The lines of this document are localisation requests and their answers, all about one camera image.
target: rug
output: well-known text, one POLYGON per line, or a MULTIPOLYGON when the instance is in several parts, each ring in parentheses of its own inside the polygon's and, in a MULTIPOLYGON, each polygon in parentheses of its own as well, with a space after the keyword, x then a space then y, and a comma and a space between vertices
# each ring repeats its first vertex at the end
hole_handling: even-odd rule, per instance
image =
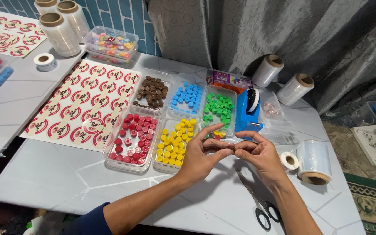
POLYGON ((376 235, 376 180, 344 173, 367 235, 376 235))

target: tape dispenser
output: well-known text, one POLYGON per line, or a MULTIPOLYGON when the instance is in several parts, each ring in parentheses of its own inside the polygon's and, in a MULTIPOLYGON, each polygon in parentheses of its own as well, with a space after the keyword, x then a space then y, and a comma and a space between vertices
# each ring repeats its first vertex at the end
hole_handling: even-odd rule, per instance
POLYGON ((244 90, 237 98, 236 132, 260 131, 264 125, 258 123, 259 110, 261 107, 259 90, 250 88, 244 90))

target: red candy tray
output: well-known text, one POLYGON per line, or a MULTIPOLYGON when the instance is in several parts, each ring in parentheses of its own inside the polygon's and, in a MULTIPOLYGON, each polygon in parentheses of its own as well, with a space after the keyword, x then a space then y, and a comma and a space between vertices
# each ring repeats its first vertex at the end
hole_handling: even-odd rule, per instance
POLYGON ((156 140, 159 112, 130 105, 123 109, 112 129, 102 156, 107 165, 137 173, 149 169, 156 140))

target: white table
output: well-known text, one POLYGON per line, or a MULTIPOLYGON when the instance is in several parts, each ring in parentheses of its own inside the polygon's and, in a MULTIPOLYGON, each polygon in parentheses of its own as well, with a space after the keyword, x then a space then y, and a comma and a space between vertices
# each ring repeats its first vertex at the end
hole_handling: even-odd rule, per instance
POLYGON ((59 56, 49 40, 44 41, 25 58, 1 55, 8 59, 13 74, 0 87, 0 156, 24 125, 44 104, 58 82, 85 53, 76 56, 59 56), (33 63, 35 56, 51 53, 59 65, 50 72, 40 72, 33 63))
MULTIPOLYGON (((174 75, 189 73, 199 78, 206 75, 206 68, 146 54, 141 54, 133 67, 134 70, 143 68, 174 75)), ((302 100, 282 108, 295 125, 294 133, 300 141, 316 139, 329 148, 333 180, 328 185, 306 184, 295 175, 289 175, 322 232, 327 235, 365 234, 317 111, 302 100)), ((279 153, 294 148, 277 145, 279 153)), ((216 165, 206 180, 168 201, 142 223, 214 234, 284 234, 281 225, 272 220, 271 231, 265 232, 260 227, 254 214, 255 203, 234 167, 243 167, 245 177, 256 182, 255 191, 275 203, 248 165, 229 156, 216 165)), ((0 175, 0 201, 84 214, 105 201, 115 201, 171 176, 152 166, 143 175, 115 171, 106 168, 99 152, 26 140, 0 175)))

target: wall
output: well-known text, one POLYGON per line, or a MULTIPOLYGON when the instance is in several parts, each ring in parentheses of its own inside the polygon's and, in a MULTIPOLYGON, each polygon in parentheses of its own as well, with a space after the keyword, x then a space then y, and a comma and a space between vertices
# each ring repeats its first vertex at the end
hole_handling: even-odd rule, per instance
MULTIPOLYGON (((161 56, 144 0, 75 0, 84 10, 90 28, 103 25, 140 38, 139 52, 161 56)), ((0 0, 0 11, 39 18, 34 0, 0 0)))

